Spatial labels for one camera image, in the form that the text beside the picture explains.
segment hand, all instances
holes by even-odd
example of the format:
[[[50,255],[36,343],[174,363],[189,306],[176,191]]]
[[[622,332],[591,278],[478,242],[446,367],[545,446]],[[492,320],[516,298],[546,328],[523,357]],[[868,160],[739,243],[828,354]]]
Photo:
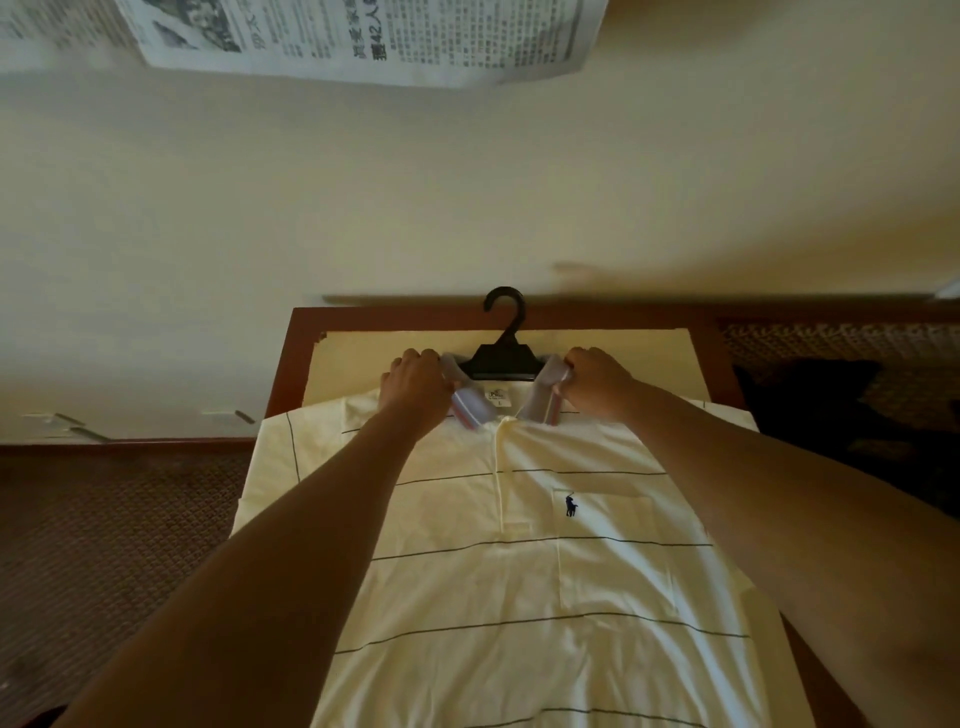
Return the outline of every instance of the hand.
[[[573,375],[554,385],[554,391],[586,415],[623,422],[630,408],[630,395],[637,382],[619,362],[594,347],[574,347],[564,361]]]
[[[453,384],[444,379],[437,353],[408,349],[380,376],[377,410],[399,413],[419,440],[444,420],[452,394]]]

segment forearm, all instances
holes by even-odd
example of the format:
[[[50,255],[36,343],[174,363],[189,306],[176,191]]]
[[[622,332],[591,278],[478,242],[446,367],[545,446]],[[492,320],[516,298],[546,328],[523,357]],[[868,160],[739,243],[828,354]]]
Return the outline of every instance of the forearm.
[[[877,715],[890,724],[915,716],[908,698],[946,694],[960,648],[956,523],[655,387],[638,384],[628,396],[626,424],[853,698],[874,705],[877,724]]]
[[[58,726],[305,726],[416,436],[375,415],[227,541]]]

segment newspaper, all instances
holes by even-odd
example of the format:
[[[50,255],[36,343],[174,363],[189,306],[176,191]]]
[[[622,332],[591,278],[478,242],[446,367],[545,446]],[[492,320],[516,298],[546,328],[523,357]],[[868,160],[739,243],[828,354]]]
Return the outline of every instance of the newspaper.
[[[607,0],[0,0],[11,8],[14,2],[81,9],[79,15],[99,23],[93,23],[97,34],[89,27],[84,33],[96,35],[102,45],[128,48],[130,42],[113,27],[118,10],[143,59],[160,68],[445,87],[532,81],[579,70],[607,5]],[[10,22],[4,17],[0,14],[0,34]],[[49,31],[35,36],[49,43]]]
[[[0,71],[142,62],[113,0],[0,0]]]

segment chest pocket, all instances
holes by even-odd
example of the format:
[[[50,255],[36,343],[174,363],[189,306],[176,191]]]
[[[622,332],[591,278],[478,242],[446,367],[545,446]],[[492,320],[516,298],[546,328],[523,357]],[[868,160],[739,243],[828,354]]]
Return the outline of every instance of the chest pocket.
[[[572,513],[568,496],[575,505]],[[651,499],[558,490],[553,516],[566,609],[676,616],[669,560]]]

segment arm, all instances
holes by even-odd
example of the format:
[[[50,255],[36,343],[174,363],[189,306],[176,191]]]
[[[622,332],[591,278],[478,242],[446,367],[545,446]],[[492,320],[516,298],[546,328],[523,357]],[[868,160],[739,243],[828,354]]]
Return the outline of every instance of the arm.
[[[574,349],[559,391],[625,424],[876,726],[956,725],[960,524]]]
[[[190,576],[57,728],[309,725],[396,479],[450,392],[436,352],[397,359],[377,414]]]

